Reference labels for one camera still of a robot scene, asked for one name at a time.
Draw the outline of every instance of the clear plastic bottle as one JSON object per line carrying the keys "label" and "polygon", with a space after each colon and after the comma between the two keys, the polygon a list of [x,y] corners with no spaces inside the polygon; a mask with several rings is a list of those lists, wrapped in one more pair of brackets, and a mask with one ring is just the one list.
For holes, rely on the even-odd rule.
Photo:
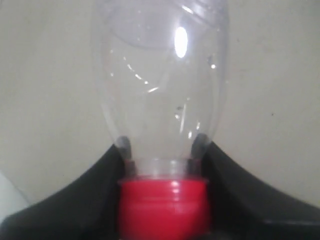
{"label": "clear plastic bottle", "polygon": [[[171,203],[186,202],[195,193],[204,198],[200,159],[223,105],[227,50],[227,0],[95,1],[95,82],[126,166],[120,202],[123,238],[184,240],[208,228],[204,213],[204,227],[186,230],[196,215],[180,214]],[[208,210],[204,203],[194,213]],[[158,220],[152,223],[151,218]],[[175,226],[177,219],[188,218],[184,227]],[[160,220],[168,223],[161,233],[156,227]],[[166,228],[171,233],[164,234]]]}

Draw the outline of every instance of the upside-down bottle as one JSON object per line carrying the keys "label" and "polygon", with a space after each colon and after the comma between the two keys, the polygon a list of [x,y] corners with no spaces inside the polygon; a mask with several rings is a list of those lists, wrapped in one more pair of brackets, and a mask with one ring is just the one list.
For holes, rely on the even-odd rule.
{"label": "upside-down bottle", "polygon": [[95,1],[95,83],[126,171],[124,240],[187,240],[210,229],[200,159],[223,105],[226,1]]}

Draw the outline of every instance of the white wall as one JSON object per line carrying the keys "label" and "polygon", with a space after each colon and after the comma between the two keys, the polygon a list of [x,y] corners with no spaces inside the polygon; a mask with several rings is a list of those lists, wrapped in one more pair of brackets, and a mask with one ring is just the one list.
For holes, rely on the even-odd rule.
{"label": "white wall", "polygon": [[[32,202],[111,144],[92,81],[91,4],[1,6],[0,169]],[[229,5],[228,98],[214,140],[262,180],[320,206],[320,1]]]}

